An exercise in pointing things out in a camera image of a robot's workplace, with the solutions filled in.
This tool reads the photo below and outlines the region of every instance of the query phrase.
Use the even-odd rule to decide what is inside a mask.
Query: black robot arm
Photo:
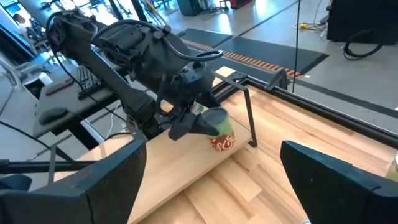
[[[204,61],[221,57],[222,52],[192,57],[169,26],[160,29],[133,20],[106,26],[77,10],[53,14],[47,22],[46,35],[54,53],[61,52],[86,66],[117,93],[129,128],[138,126],[149,139],[153,138],[163,131],[155,119],[155,114],[159,113],[172,120],[169,136],[173,140],[187,133],[218,134],[201,115],[190,110],[195,101],[207,107],[219,106],[211,94],[215,76]],[[110,62],[127,70],[131,80],[158,93],[157,100],[131,88],[92,50],[92,45],[99,47]],[[172,111],[160,108],[162,99],[174,106]]]

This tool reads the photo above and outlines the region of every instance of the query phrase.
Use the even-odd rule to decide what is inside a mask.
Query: wooden table
[[[178,141],[172,141],[167,135],[168,131],[146,144],[144,178],[128,223],[137,223],[148,216],[249,142],[251,134],[248,129],[233,118],[230,120],[236,140],[234,147],[228,151],[215,151],[206,136],[201,134],[187,134]],[[131,136],[116,136],[87,152],[79,160],[100,160],[130,141]],[[72,172],[56,173],[55,180],[70,174]]]
[[[234,72],[228,68],[223,71],[224,76]],[[385,175],[395,149],[254,87],[248,88],[258,147],[245,145],[140,224],[301,223],[307,216],[279,158],[283,140]],[[249,127],[243,93],[235,93],[223,106]]]

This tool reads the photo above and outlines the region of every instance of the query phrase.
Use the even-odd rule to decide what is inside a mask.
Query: yellow cable
[[[166,20],[163,18],[163,16],[161,16],[161,15],[156,11],[155,7],[154,7],[148,0],[145,0],[145,2],[146,2],[146,4],[147,4],[147,6],[149,6],[150,9],[151,9],[157,16],[160,17],[160,19],[163,21],[163,23],[164,23],[165,25],[167,25]]]

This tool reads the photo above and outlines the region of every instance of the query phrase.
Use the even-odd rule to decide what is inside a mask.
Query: gray floor
[[[318,18],[326,14],[327,0],[323,0],[318,11]],[[319,0],[302,0],[301,21],[313,21],[315,9]],[[250,28],[260,24],[253,30],[245,33],[243,37],[248,39],[272,42],[282,45],[294,46],[295,30],[292,28],[297,18],[297,2],[294,0],[257,0],[237,10],[215,15],[200,15],[196,17],[183,17],[176,11],[177,5],[173,0],[170,9],[161,10],[169,24],[177,29],[203,29],[224,34],[239,35]],[[312,31],[301,31],[299,35],[299,47],[303,49],[326,52],[330,56],[322,63],[307,73],[305,78],[308,82],[314,83],[349,96],[360,98],[371,103],[396,108],[398,100],[395,97],[398,76],[398,63],[395,58],[398,56],[396,46],[384,47],[375,55],[350,62],[344,59],[341,44],[331,43],[326,38],[321,38],[320,33]],[[367,45],[355,45],[355,50],[366,50]],[[0,89],[0,95],[6,94],[7,88]],[[351,116],[363,119],[369,123],[398,133],[398,121],[394,118],[379,114],[365,108],[332,98],[328,95],[315,92],[302,86],[296,86],[295,92],[298,95],[309,98],[313,101],[324,104],[330,108],[342,111]],[[0,119],[13,126],[16,126],[28,133],[32,132],[32,121],[34,118],[34,105],[36,100],[26,91],[16,91],[7,104]],[[93,121],[105,110],[93,115],[88,120]],[[121,130],[121,121],[113,118],[112,133]],[[106,115],[92,124],[103,136],[109,131],[111,117]],[[0,141],[3,147],[0,149],[0,158],[13,161],[25,161],[44,148],[30,139],[21,136],[13,130],[0,126]],[[77,159],[87,151],[70,133],[65,132],[59,136],[46,134],[40,139],[47,144],[54,144],[67,138],[59,144],[72,158]],[[49,159],[49,152],[35,158],[35,161],[46,161]],[[32,189],[45,185],[47,174],[34,174]]]

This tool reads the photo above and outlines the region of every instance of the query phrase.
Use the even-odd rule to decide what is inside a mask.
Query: black mat
[[[204,44],[210,47],[217,47],[221,43],[231,39],[232,36],[226,34],[219,34],[216,32],[188,28],[185,30],[185,34],[181,38],[199,44]]]
[[[197,55],[199,53],[202,53],[203,51],[198,51],[196,49],[191,49],[192,55]],[[254,77],[254,78],[258,78],[260,80],[263,80],[265,82],[268,82],[273,74],[262,71],[262,70],[258,70],[252,67],[249,67],[247,65],[243,65],[241,63],[237,63],[225,58],[219,58],[210,62],[207,62],[209,65],[211,65],[211,69],[213,71],[216,71],[217,69],[221,68],[221,67],[228,67],[228,68],[232,68],[233,70],[245,73],[245,74],[250,74],[250,76]]]
[[[273,65],[278,65],[280,67],[288,68],[289,70],[294,70],[294,47],[236,37],[223,43],[218,48],[228,52],[254,58],[256,60],[261,60]],[[322,60],[327,58],[327,56],[328,55],[321,52],[299,49],[297,71],[303,75],[314,66],[319,64]]]

